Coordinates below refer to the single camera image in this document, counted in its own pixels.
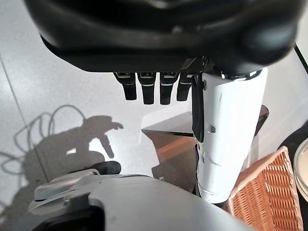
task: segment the screw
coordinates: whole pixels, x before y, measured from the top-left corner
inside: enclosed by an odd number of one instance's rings
[[[63,205],[67,206],[69,204],[69,200],[64,200]]]
[[[206,82],[206,80],[204,80],[204,82],[203,82],[203,90],[206,90],[207,89],[207,82]]]

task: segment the white robotic body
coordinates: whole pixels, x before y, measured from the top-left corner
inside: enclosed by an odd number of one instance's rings
[[[233,189],[256,130],[268,75],[230,81],[208,74],[204,91],[204,142],[199,143],[198,183],[203,199],[224,202]]]
[[[208,157],[205,157],[204,160],[205,162],[199,159],[197,173],[200,184],[199,192],[200,194],[202,194],[202,191],[204,192],[202,198],[212,204],[226,201],[234,187],[244,160],[236,159],[223,166],[214,164]]]

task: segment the wicker basket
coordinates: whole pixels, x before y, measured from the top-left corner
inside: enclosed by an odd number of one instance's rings
[[[259,231],[303,230],[288,149],[243,171],[224,209]]]

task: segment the gray surface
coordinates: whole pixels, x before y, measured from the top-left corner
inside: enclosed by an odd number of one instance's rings
[[[175,117],[169,118],[167,120],[161,121],[159,123],[153,124],[142,131],[145,133],[147,131],[164,131],[170,134],[177,133],[183,135],[192,135],[192,124],[193,116],[191,112],[185,112]]]
[[[253,230],[201,198],[153,178],[106,179],[89,195],[89,203],[104,208],[107,231]]]
[[[14,230],[30,231],[35,228],[31,225],[43,217],[81,209],[88,203],[103,209],[106,231],[253,230],[183,189],[150,177],[136,176],[83,177],[68,191],[43,202],[34,202],[28,219],[32,222],[18,223]]]

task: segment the white floor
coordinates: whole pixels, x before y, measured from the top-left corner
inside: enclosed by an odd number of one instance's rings
[[[8,74],[0,65],[1,231],[26,211],[36,185],[70,170],[114,155],[122,173],[152,175],[158,159],[141,128],[188,111],[189,101],[174,101],[173,92],[172,104],[161,106],[158,86],[154,105],[143,105],[140,86],[138,100],[125,101],[112,74],[81,71],[50,53],[21,0],[1,1],[0,34]],[[308,76],[294,51],[269,71],[270,116],[254,140],[256,158],[308,119]]]

